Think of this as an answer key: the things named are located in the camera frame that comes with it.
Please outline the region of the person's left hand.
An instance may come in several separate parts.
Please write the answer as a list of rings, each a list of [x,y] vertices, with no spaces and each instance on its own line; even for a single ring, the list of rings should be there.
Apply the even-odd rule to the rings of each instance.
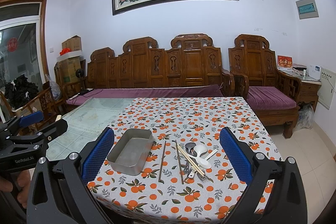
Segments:
[[[17,200],[23,206],[23,208],[26,209],[29,196],[29,188],[31,184],[31,176],[29,170],[21,171],[21,173],[17,177],[17,184],[21,188],[21,191],[17,195]],[[2,192],[10,193],[13,190],[13,184],[1,177],[0,188]]]

